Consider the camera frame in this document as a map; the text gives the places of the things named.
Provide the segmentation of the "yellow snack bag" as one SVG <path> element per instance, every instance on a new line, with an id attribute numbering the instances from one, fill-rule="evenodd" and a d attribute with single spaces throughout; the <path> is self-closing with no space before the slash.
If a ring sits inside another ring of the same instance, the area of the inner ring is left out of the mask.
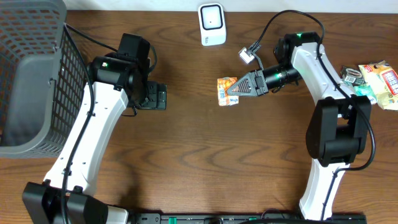
<path id="1" fill-rule="evenodd" d="M 359 69 L 377 104 L 384 110 L 397 111 L 397 72 L 385 60 L 359 65 Z"/>

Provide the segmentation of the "dark grey plastic basket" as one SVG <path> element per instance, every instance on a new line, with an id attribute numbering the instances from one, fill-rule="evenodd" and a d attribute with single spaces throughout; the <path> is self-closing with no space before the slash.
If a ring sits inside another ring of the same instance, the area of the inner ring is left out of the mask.
<path id="1" fill-rule="evenodd" d="M 84 64 L 63 1 L 1 1 L 1 157 L 57 157 L 81 106 Z"/>

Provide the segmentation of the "white barcode scanner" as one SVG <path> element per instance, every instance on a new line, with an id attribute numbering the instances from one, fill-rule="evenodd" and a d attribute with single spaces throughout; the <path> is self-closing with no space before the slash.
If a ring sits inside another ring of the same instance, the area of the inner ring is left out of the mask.
<path id="1" fill-rule="evenodd" d="M 220 3 L 207 3 L 198 7 L 201 44 L 205 47 L 226 42 L 224 9 Z"/>

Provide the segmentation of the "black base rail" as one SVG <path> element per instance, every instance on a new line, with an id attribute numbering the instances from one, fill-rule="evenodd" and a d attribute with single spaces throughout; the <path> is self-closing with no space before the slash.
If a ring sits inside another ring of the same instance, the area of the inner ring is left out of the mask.
<path id="1" fill-rule="evenodd" d="M 292 213 L 266 213 L 265 215 L 179 215 L 159 213 L 135 213 L 128 220 L 128 224 L 367 224 L 364 215 L 333 215 L 326 220 L 306 220 L 300 215 Z"/>

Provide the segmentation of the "orange snack pack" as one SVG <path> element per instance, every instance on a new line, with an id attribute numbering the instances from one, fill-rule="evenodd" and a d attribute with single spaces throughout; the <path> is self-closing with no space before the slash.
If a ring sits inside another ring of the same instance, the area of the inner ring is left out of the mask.
<path id="1" fill-rule="evenodd" d="M 224 77 L 217 79 L 218 104 L 220 106 L 232 106 L 239 103 L 239 96 L 230 96 L 227 93 L 229 87 L 237 82 L 236 77 Z"/>

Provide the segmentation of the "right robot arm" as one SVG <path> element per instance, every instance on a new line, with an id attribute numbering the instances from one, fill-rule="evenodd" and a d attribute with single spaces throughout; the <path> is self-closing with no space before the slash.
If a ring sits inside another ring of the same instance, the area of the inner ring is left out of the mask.
<path id="1" fill-rule="evenodd" d="M 303 80 L 315 103 L 305 142 L 312 158 L 301 215 L 326 221 L 341 178 L 366 144 L 371 102 L 356 94 L 333 69 L 316 32 L 287 34 L 274 49 L 278 64 L 253 70 L 227 88 L 229 96 L 261 96 Z"/>

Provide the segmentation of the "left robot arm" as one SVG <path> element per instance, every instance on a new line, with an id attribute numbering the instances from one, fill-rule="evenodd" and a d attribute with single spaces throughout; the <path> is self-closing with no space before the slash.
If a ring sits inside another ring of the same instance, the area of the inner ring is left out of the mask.
<path id="1" fill-rule="evenodd" d="M 34 223 L 131 223 L 125 208 L 94 197 L 98 172 L 123 111 L 165 110 L 167 87 L 150 81 L 155 48 L 143 37 L 123 34 L 115 52 L 85 69 L 83 102 L 63 150 L 41 184 L 27 183 L 22 201 Z"/>

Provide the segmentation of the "small teal tissue pack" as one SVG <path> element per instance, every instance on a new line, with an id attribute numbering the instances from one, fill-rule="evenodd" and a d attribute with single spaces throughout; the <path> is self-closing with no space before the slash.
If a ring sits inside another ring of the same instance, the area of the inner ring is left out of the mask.
<path id="1" fill-rule="evenodd" d="M 354 86 L 354 92 L 357 96 L 367 96 L 372 105 L 375 105 L 377 103 L 377 98 L 372 88 L 367 84 Z"/>

